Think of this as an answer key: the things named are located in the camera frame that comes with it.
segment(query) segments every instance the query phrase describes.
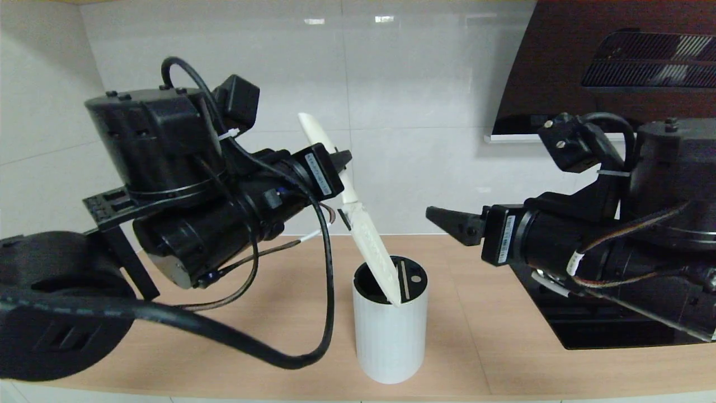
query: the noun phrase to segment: white tile wall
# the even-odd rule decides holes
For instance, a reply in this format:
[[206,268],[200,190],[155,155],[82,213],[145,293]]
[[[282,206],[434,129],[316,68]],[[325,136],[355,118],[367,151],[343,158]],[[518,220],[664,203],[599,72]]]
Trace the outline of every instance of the white tile wall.
[[93,227],[82,197],[119,184],[83,102],[102,83],[77,6],[0,4],[0,237]]
[[351,131],[356,190],[381,233],[430,233],[425,207],[480,212],[571,190],[541,145],[493,145],[480,128]]
[[83,144],[0,167],[4,234],[95,226],[82,199],[121,186],[105,147]]
[[83,6],[82,16],[107,89],[159,85],[160,63],[176,55],[210,85],[233,73],[256,83],[256,131],[295,131],[299,111],[327,130],[349,128],[339,1],[127,0]]
[[351,129],[451,128],[494,123],[534,3],[343,0],[343,7]]
[[77,7],[0,6],[0,165],[98,140],[83,102],[102,91]]
[[[347,133],[356,186],[386,233],[439,232],[424,218],[430,204],[479,212],[573,190],[575,179],[564,182],[540,146],[487,146],[479,134],[493,124],[533,8],[534,1],[468,0],[81,7],[107,89],[157,85],[162,58],[176,54],[210,85],[237,73],[261,87],[252,145],[293,141],[298,112],[314,114],[332,136]],[[304,212],[286,233],[315,225]]]

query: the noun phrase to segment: wooden countertop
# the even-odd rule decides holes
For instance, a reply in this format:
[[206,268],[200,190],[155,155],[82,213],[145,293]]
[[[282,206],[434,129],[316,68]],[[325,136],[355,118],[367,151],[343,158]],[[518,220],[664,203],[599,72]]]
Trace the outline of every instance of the wooden countertop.
[[[378,384],[362,372],[355,357],[351,279],[362,259],[350,237],[332,239],[336,326],[331,348],[317,364],[298,371],[276,369],[203,338],[138,321],[96,366],[48,385],[292,400],[542,400],[716,387],[716,344],[565,350],[511,270],[485,264],[479,247],[463,247],[447,236],[384,237],[393,255],[410,257],[426,269],[430,307],[422,368],[402,384]],[[287,353],[312,350],[325,313],[321,245],[315,239],[261,258],[249,292],[207,315]],[[236,270],[207,290],[189,291],[158,272],[153,275],[163,292],[160,301],[189,303],[233,292],[247,271]]]

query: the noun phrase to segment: white cup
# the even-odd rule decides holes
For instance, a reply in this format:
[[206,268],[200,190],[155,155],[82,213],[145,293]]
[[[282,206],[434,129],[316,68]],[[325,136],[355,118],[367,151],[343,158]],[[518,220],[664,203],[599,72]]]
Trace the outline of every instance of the white cup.
[[365,263],[353,279],[358,362],[371,379],[382,384],[409,379],[425,357],[427,273],[410,259],[391,258],[400,278],[400,306],[388,302]]

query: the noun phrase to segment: barcode label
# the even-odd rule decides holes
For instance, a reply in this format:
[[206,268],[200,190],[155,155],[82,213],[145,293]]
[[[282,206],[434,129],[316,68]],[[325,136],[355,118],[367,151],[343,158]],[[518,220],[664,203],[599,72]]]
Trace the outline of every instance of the barcode label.
[[510,241],[512,240],[512,230],[515,227],[515,216],[507,217],[505,222],[505,232],[502,234],[502,243],[500,244],[500,257],[498,264],[507,262],[507,254],[510,252]]
[[306,154],[306,162],[309,163],[309,168],[311,169],[311,172],[316,179],[318,187],[321,188],[321,192],[323,192],[323,195],[328,196],[329,194],[331,194],[331,187],[328,185],[328,181],[323,175],[323,171],[321,171],[321,167],[318,165],[316,157],[313,154]]

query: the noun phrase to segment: wire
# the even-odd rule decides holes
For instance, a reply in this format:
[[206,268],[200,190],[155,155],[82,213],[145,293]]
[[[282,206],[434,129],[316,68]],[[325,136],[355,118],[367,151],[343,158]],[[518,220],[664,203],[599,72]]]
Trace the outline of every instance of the wire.
[[619,287],[620,285],[637,283],[639,281],[646,280],[647,278],[654,278],[654,277],[658,277],[660,275],[662,275],[662,274],[660,274],[659,272],[648,272],[647,274],[638,275],[633,278],[628,278],[626,280],[619,280],[619,281],[585,280],[583,278],[572,276],[572,280],[575,283],[581,285],[582,287],[586,287],[586,288],[612,288],[612,287]]
[[216,105],[216,100],[214,99],[214,95],[209,90],[209,87],[206,85],[206,82],[201,78],[198,72],[194,70],[194,67],[191,67],[189,63],[184,61],[183,59],[180,59],[179,57],[167,57],[162,62],[162,81],[164,82],[164,85],[167,85],[169,88],[174,88],[174,84],[172,83],[172,77],[169,73],[169,70],[173,65],[177,65],[181,67],[182,70],[186,72],[186,74],[191,78],[191,80],[196,83],[196,85],[199,87],[199,90],[204,95],[204,98],[206,100],[207,106],[209,108],[209,113],[211,114],[211,121],[214,126],[214,130],[216,133],[223,134],[226,133],[226,125],[223,122],[222,115],[219,113],[219,108]]
[[314,364],[323,356],[316,351],[289,356],[221,322],[188,310],[146,300],[57,295],[0,284],[0,308],[11,307],[28,307],[54,315],[141,319],[160,323],[206,337],[283,369],[300,369]]
[[599,235],[592,240],[585,240],[584,242],[582,242],[579,248],[577,248],[576,253],[583,255],[588,250],[594,249],[595,247],[605,243],[606,241],[633,234],[645,228],[651,227],[652,225],[658,224],[666,219],[678,215],[679,213],[684,211],[684,209],[688,205],[689,202],[685,201],[675,207],[659,210],[658,212],[632,220],[623,225],[619,225],[615,229],[610,229],[608,232]]
[[[329,222],[331,224],[333,224],[336,221],[336,211],[334,209],[332,209],[330,206],[323,204],[323,203],[321,203],[321,207],[325,208],[329,212],[329,215],[330,215]],[[266,255],[270,255],[271,253],[280,252],[282,250],[290,249],[294,246],[297,246],[297,245],[305,242],[303,239],[304,238],[301,238],[299,240],[293,240],[290,242],[286,242],[282,245],[272,247],[267,250],[262,250],[258,255],[266,256]],[[233,269],[246,264],[247,262],[251,261],[253,258],[254,258],[253,255],[247,256],[247,257],[239,260],[238,262],[232,263],[231,265],[220,269],[219,270],[219,278],[227,275]],[[241,296],[243,296],[243,294],[246,293],[246,291],[248,290],[248,287],[251,286],[250,281],[253,281],[253,279],[251,279],[251,276],[249,276],[249,278],[246,279],[244,284],[242,284],[242,286],[236,292],[232,293],[231,295],[229,295],[227,297],[221,298],[220,300],[215,300],[215,301],[212,301],[209,303],[194,303],[194,304],[184,304],[184,305],[174,305],[174,306],[176,306],[178,308],[186,309],[186,310],[191,310],[194,312],[198,312],[201,310],[210,310],[210,309],[221,308],[223,306],[226,306],[226,305],[232,303],[235,300],[238,300]]]
[[634,168],[637,140],[634,136],[634,128],[629,122],[623,117],[609,112],[593,112],[587,113],[582,116],[582,119],[586,122],[593,122],[595,120],[608,120],[612,123],[616,123],[621,127],[621,132],[624,134],[624,146],[626,153],[624,155],[624,170],[630,172]]
[[[328,206],[327,204],[323,204],[323,203],[319,203],[319,204],[321,205],[321,207],[325,208],[325,209],[328,211],[328,213],[329,213],[329,225],[330,225],[330,224],[333,224],[334,222],[336,222],[336,216],[337,216],[337,215],[336,215],[336,210],[334,210],[332,207]],[[307,241],[307,240],[310,240],[310,239],[312,238],[312,236],[311,236],[312,234],[316,234],[316,232],[314,231],[314,232],[312,232],[311,234],[308,234],[308,235],[306,235],[305,237],[302,237],[302,238],[300,238],[300,239],[287,242],[287,243],[285,243],[285,244],[283,244],[283,245],[279,245],[279,246],[277,246],[277,247],[272,247],[271,249],[268,249],[268,250],[264,250],[264,251],[260,252],[258,255],[259,255],[259,256],[264,256],[264,255],[268,255],[268,254],[273,253],[273,252],[278,252],[278,251],[280,251],[280,250],[286,250],[286,249],[289,249],[290,247],[297,246],[298,244],[301,244],[301,243],[303,243],[303,242],[305,242],[305,241]],[[228,266],[226,266],[226,267],[222,267],[222,268],[219,269],[219,271],[218,271],[218,272],[219,272],[219,275],[220,275],[221,277],[227,275],[227,274],[228,274],[230,271],[232,271],[233,269],[235,269],[235,268],[237,268],[237,267],[243,265],[244,263],[248,262],[249,260],[251,260],[251,258],[252,258],[252,256],[247,256],[247,257],[245,257],[245,258],[239,260],[239,261],[236,262],[236,263],[232,263],[231,265],[228,265]]]
[[[200,156],[196,156],[196,160],[201,166],[201,168],[211,177],[211,179],[214,181],[216,186],[221,190],[221,192],[224,194],[224,197],[228,200],[228,203],[234,207],[234,209],[237,210],[240,217],[246,216],[246,211],[243,211],[243,207],[240,207],[240,204],[235,203],[235,200],[233,196],[231,196],[231,192],[228,190],[226,185],[221,181],[221,179],[212,171],[211,167],[209,166],[206,161],[204,161]],[[253,284],[253,281],[256,279],[256,274],[258,274],[258,258],[261,256],[261,253],[258,251],[258,242],[256,241],[256,233],[253,231],[253,228],[248,223],[247,220],[243,220],[243,224],[246,226],[246,230],[248,232],[248,238],[251,241],[251,251],[252,256],[250,256],[251,259],[253,259],[253,267],[251,268],[250,273],[248,274],[248,277],[246,278],[246,282],[241,286],[240,292],[238,295],[234,298],[234,300],[240,298],[251,285]]]
[[[298,240],[287,242],[283,245],[280,245],[277,247],[272,247],[271,249],[262,250],[261,252],[259,252],[258,256],[270,255],[271,253],[280,252],[282,250],[292,248],[298,244],[300,244],[300,241],[298,241]],[[255,261],[257,261],[256,258],[257,258],[257,255],[251,255],[251,256],[245,257],[245,258],[239,260],[238,262],[233,263],[231,266],[229,266],[229,267],[231,267],[230,271],[234,268],[237,268],[237,267],[247,263],[247,262],[250,262],[251,260],[253,260],[255,262]],[[246,281],[244,281],[244,283],[241,285],[241,287],[236,292],[231,293],[229,296],[221,298],[220,300],[212,301],[209,303],[191,303],[191,304],[182,304],[182,305],[174,305],[174,306],[177,308],[191,310],[193,312],[221,308],[222,306],[228,305],[228,304],[232,303],[233,301],[241,298],[243,296],[243,294],[246,293],[248,288],[251,287],[251,284],[253,283],[254,278],[256,278],[256,274],[252,270],[249,273],[248,277],[246,278]]]
[[[221,114],[219,113],[218,106],[216,105],[216,100],[213,97],[213,94],[209,90],[209,88],[206,86],[206,83],[204,80],[202,80],[201,76],[194,70],[187,62],[184,60],[178,58],[178,57],[168,57],[162,62],[161,72],[162,72],[162,79],[164,83],[170,87],[173,86],[171,77],[169,74],[169,70],[173,65],[177,65],[184,69],[184,71],[189,74],[189,77],[191,77],[194,82],[196,82],[196,85],[199,87],[201,92],[206,97],[206,102],[208,103],[208,109],[209,113],[213,116],[213,121],[215,122],[216,127],[218,127],[219,130],[217,130],[217,133],[224,134],[227,133],[228,130],[226,129],[226,125],[223,122],[223,119],[221,118]],[[305,362],[315,362],[318,361],[325,353],[328,351],[328,347],[331,344],[331,339],[333,337],[333,327],[334,327],[334,312],[335,312],[335,292],[334,292],[334,284],[333,284],[333,256],[331,252],[331,239],[328,235],[328,225],[326,224],[326,218],[321,213],[321,207],[316,200],[316,197],[313,195],[313,193],[308,189],[306,184],[303,183],[303,181],[296,180],[295,178],[289,176],[288,174],[279,171],[278,169],[274,168],[271,165],[268,165],[267,163],[261,161],[260,159],[253,156],[251,153],[246,151],[241,145],[239,145],[236,141],[234,141],[232,138],[227,138],[221,141],[221,143],[227,144],[227,146],[234,147],[242,156],[244,156],[249,161],[253,162],[257,166],[265,169],[268,172],[271,172],[272,174],[278,176],[279,178],[282,178],[284,181],[288,182],[290,185],[295,186],[298,190],[300,190],[303,194],[306,195],[306,198],[311,202],[311,205],[314,208],[314,211],[316,212],[316,216],[319,220],[319,225],[321,228],[321,234],[323,235],[323,246],[324,246],[324,254],[326,258],[326,323],[324,327],[323,336],[321,338],[321,342],[319,345],[308,354],[304,354],[302,360],[305,360]],[[258,248],[254,250],[254,253],[256,254],[258,258]],[[287,356],[286,354],[281,353],[280,351],[273,350],[273,354],[275,354],[275,359],[277,360],[293,360],[296,357],[293,356]]]

